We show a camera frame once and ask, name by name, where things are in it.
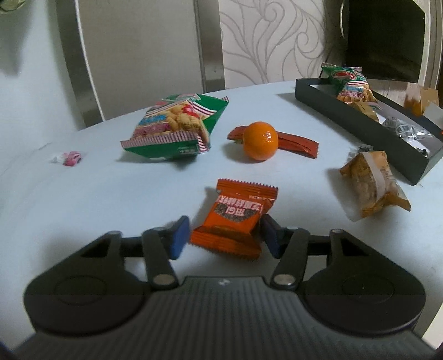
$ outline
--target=red snack packet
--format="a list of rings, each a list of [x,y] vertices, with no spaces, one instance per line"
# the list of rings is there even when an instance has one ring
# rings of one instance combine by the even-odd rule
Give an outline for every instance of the red snack packet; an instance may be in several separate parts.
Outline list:
[[[190,242],[249,259],[258,258],[261,247],[251,231],[274,204],[278,188],[219,179],[217,190],[220,195],[203,225],[192,232]]]
[[[228,140],[242,140],[243,132],[246,126],[237,126],[228,134]],[[305,137],[281,133],[277,131],[278,135],[278,148],[280,150],[287,150],[293,153],[301,153],[315,159],[319,151],[319,144],[313,140]]]

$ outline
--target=ribbed gray surface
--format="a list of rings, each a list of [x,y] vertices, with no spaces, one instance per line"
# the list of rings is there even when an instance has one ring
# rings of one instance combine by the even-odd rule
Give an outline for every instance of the ribbed gray surface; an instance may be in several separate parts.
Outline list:
[[[157,292],[124,326],[88,338],[38,333],[22,360],[426,360],[433,351],[411,332],[378,339],[331,330],[297,296],[261,278],[188,278]]]

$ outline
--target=white table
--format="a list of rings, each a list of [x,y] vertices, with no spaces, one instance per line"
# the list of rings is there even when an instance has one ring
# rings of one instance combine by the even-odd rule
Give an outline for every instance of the white table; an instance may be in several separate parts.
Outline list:
[[[72,252],[110,230],[137,236],[188,215],[203,222],[218,178],[279,187],[270,214],[283,226],[317,235],[343,228],[417,276],[428,300],[417,327],[426,329],[443,298],[443,161],[412,187],[400,182],[412,212],[391,207],[357,222],[342,207],[354,194],[338,168],[359,142],[332,121],[294,98],[294,83],[281,82],[214,93],[230,104],[211,137],[212,149],[195,161],[152,163],[124,152],[144,111],[136,111],[73,134],[18,158],[0,177],[0,339],[14,347],[32,334],[22,304],[27,283]],[[267,121],[278,131],[320,143],[316,160],[279,150],[251,163],[241,145],[226,140],[237,125]],[[58,152],[86,152],[74,168],[49,162]],[[173,262],[185,275],[265,275],[277,261],[264,249],[255,262],[212,254],[187,245]],[[128,263],[143,275],[140,262]]]

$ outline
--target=swirl pattern wallpaper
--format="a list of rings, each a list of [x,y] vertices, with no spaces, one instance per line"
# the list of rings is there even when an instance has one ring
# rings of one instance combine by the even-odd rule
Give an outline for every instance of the swirl pattern wallpaper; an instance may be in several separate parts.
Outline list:
[[[341,0],[219,0],[226,88],[318,77],[342,62]]]

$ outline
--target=tangerine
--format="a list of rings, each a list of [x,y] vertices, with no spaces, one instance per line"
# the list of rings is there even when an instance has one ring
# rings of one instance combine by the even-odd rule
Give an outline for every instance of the tangerine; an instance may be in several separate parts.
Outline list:
[[[267,122],[257,121],[243,132],[243,150],[258,161],[270,159],[278,149],[278,134]]]

